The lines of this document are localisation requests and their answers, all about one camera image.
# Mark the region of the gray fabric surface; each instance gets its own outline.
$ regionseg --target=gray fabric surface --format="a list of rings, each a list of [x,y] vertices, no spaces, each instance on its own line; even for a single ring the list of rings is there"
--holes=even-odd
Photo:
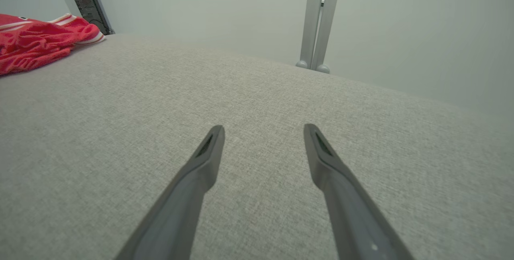
[[[111,35],[0,78],[0,259],[113,258],[222,124],[191,258],[333,260],[305,123],[417,259],[514,258],[511,126],[293,66]]]

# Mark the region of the red cloth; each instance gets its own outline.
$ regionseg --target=red cloth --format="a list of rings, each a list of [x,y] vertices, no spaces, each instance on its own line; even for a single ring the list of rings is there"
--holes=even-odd
[[[57,61],[68,56],[75,44],[103,40],[95,24],[71,14],[50,22],[0,14],[0,76]]]

